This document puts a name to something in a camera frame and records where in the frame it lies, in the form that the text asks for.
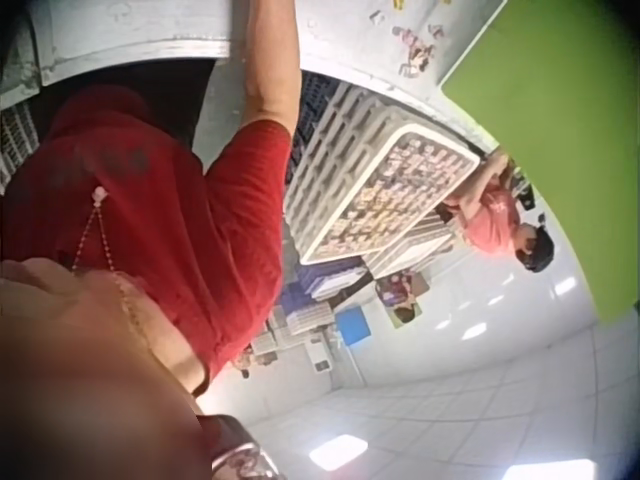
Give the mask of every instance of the product display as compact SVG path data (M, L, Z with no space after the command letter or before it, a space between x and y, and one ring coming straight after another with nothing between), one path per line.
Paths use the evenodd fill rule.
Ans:
M369 91L341 85L285 200L301 263L389 247L478 162L438 126Z

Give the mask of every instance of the pink shirt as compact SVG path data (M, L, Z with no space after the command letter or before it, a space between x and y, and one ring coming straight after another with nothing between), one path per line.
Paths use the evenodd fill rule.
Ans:
M511 192L490 184L480 197L480 210L470 220L462 218L469 242L486 253L513 253L512 235L520 215Z

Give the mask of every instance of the woman with dark hair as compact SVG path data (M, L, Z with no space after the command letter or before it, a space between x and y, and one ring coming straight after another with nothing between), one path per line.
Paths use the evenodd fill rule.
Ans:
M521 222L509 189L513 169L509 155L498 148L443 203L474 247L515 255L527 270L538 273L553 261L555 247L544 225Z

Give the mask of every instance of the white crate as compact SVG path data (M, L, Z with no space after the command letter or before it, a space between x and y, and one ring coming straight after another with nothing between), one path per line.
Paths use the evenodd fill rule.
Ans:
M270 331L261 333L251 342L251 348L255 355L264 355L278 350L278 344Z
M300 335L318 327L331 325L335 321L333 310L326 302L297 310L287 316L287 326L292 335Z
M414 152L399 161L400 148L404 154ZM367 90L342 85L285 200L301 263L387 248L478 163L477 156L438 126L385 105Z
M453 232L433 212L390 247L365 255L362 259L374 278L384 278L415 267L452 237Z

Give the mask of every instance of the sticker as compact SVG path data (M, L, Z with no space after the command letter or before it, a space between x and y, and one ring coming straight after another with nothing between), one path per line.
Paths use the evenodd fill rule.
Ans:
M369 20L371 20L371 23L373 23L376 26L380 25L386 19L387 18L384 16L384 13L382 13L380 10L376 10L375 12L373 12L373 14L369 16Z
M409 47L407 63L400 66L399 74L406 78L417 78L425 72L433 59L435 45L427 45L411 29L393 27L394 36L400 37L402 43Z
M434 40L439 40L444 37L444 28L442 25L429 25L429 33Z

